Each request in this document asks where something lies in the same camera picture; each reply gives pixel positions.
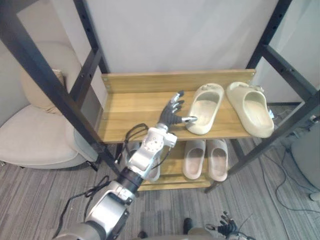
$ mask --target gray carpet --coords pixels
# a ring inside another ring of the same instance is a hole
[[[245,152],[254,147],[254,141],[258,140],[241,140]],[[228,149],[232,165],[237,158],[230,142]],[[277,144],[266,154],[280,163],[284,151],[284,147]],[[224,210],[233,215],[238,226],[252,214],[241,231],[257,240],[287,239],[280,216],[291,240],[319,239],[320,214],[283,208],[274,190],[284,176],[265,156],[261,160],[275,206],[256,160],[208,194],[201,188],[142,192],[130,206],[130,217],[118,239],[129,240],[140,230],[149,236],[181,234],[185,217],[191,217],[199,227],[218,224]],[[285,157],[285,167],[300,184],[316,190],[302,176],[289,154]],[[97,184],[105,174],[114,178],[104,162],[97,173],[86,165],[63,170],[21,169],[11,164],[0,167],[0,240],[51,239],[67,199]],[[309,200],[308,193],[289,179],[281,187],[279,198],[291,208],[320,211],[320,203]],[[93,204],[102,194],[103,191],[95,196]],[[87,199],[82,197],[73,200],[63,229],[83,220],[86,203]]]

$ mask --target black shoe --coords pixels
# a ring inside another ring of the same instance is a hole
[[[147,235],[147,233],[145,231],[141,231],[138,234],[138,238],[146,239],[147,237],[148,237],[148,235]]]
[[[192,219],[187,217],[183,221],[183,235],[187,235],[189,230],[193,228]]]

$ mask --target shelf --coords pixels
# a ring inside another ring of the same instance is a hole
[[[187,116],[194,93],[201,85],[218,83],[226,87],[236,81],[248,83],[254,73],[252,69],[245,69],[171,74],[103,74],[102,78],[109,89],[109,96],[98,135],[105,143],[121,143],[134,125],[145,123],[149,127],[155,126],[164,106],[178,90],[185,90],[181,98],[185,103],[178,114]],[[244,130],[226,95],[207,134],[190,133],[184,124],[172,126],[170,131],[177,135],[179,141],[250,136]],[[142,138],[143,135],[140,135],[135,140],[141,141]]]
[[[208,178],[207,158],[204,159],[202,173],[198,179],[190,180],[183,175],[185,145],[185,141],[177,142],[169,157],[160,166],[160,178],[156,182],[144,181],[139,188],[139,191],[209,187],[211,182]],[[166,152],[167,149],[164,149],[162,158]]]
[[[145,123],[149,127],[155,126],[164,106],[177,91],[185,91],[181,98],[185,102],[178,114],[187,116],[194,94],[203,84],[217,83],[226,89],[233,82],[249,83],[254,74],[254,69],[103,74],[102,79],[108,89],[108,100],[98,135],[105,143],[122,143],[126,133],[133,126],[140,123]],[[190,180],[183,175],[185,141],[250,137],[226,95],[207,134],[193,134],[187,131],[184,124],[171,126],[170,132],[176,134],[178,142],[168,159],[161,165],[160,178],[156,182],[145,181],[139,191],[209,187],[211,180],[207,176],[207,159],[204,160],[202,174],[198,179]],[[134,141],[141,141],[145,134],[146,132],[143,132],[136,136]]]

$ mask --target black metal frame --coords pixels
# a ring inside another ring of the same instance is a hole
[[[93,126],[81,112],[81,106],[88,92],[92,77],[99,64],[103,73],[108,72],[99,46],[95,41],[93,31],[90,38],[87,33],[92,50],[90,51],[70,94],[61,85],[56,75],[53,73],[46,59],[42,56],[28,32],[17,17],[17,12],[34,3],[35,0],[5,0],[0,2],[0,38],[12,55],[28,72],[36,84],[43,90],[61,113],[68,119],[73,127],[98,153],[98,157],[104,160],[108,166],[118,175],[119,169],[115,165],[114,156],[109,152],[107,146],[100,139]],[[82,1],[74,1],[78,6],[82,3],[81,10],[82,24],[92,29],[89,16]],[[89,165],[97,170],[94,164]]]
[[[231,143],[239,161],[228,170],[228,178],[257,159],[275,140],[286,136],[296,127],[304,124],[310,116],[319,114],[320,112],[320,91],[310,84],[310,82],[308,82],[308,80],[306,80],[279,53],[269,46],[269,43],[277,31],[277,28],[291,2],[292,0],[278,1],[246,68],[255,69],[261,58],[265,58],[303,99],[304,104],[299,107],[299,109],[295,111],[279,128],[277,128],[270,137],[262,139],[262,142],[246,155],[244,154],[239,141],[237,139],[232,139]],[[207,187],[204,192],[208,193],[212,191],[219,184],[221,184],[221,182],[213,181],[211,186]]]
[[[116,174],[119,174],[119,170],[114,164],[114,157],[80,111],[97,66],[99,65],[102,73],[109,72],[107,63],[100,52],[85,3],[83,0],[73,0],[90,42],[91,51],[70,94],[68,94],[16,15],[16,12],[34,2],[36,2],[36,0],[4,0],[0,2],[0,38],[62,114],[96,150],[99,158],[106,161],[112,170]],[[264,57],[303,99],[304,105],[276,129],[271,137],[263,139],[262,143],[248,154],[244,154],[237,139],[232,139],[231,143],[238,156],[239,162],[228,171],[228,177],[234,175],[247,164],[258,158],[276,139],[287,135],[299,124],[304,123],[311,115],[319,114],[320,91],[317,91],[296,69],[269,46],[291,2],[292,0],[278,1],[246,68],[256,68],[258,62]],[[205,189],[205,193],[208,193],[219,184],[220,182],[214,181],[210,187]]]

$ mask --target slipper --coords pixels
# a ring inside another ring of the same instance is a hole
[[[205,140],[187,141],[184,148],[183,174],[188,179],[197,179],[202,172],[205,159]]]
[[[269,116],[263,92],[262,87],[243,82],[233,82],[226,89],[244,129],[254,137],[268,138],[274,131],[274,122]]]
[[[132,155],[140,148],[139,142],[128,142],[127,144],[129,149],[129,154],[126,149],[123,150],[121,159],[124,161],[124,163],[127,165]]]
[[[203,135],[210,131],[224,98],[224,92],[223,87],[215,83],[202,85],[195,92],[188,116],[195,116],[198,120],[186,124],[189,132]]]
[[[206,141],[210,178],[222,182],[228,176],[228,148],[224,139]]]
[[[157,166],[160,163],[160,161],[161,161],[161,153],[162,153],[162,150],[155,157],[155,160],[153,161],[153,164],[152,164],[152,168],[154,168],[155,166]],[[160,166],[161,165],[157,166],[154,169],[151,168],[150,172],[145,177],[145,179],[150,181],[150,182],[156,182],[160,177]]]

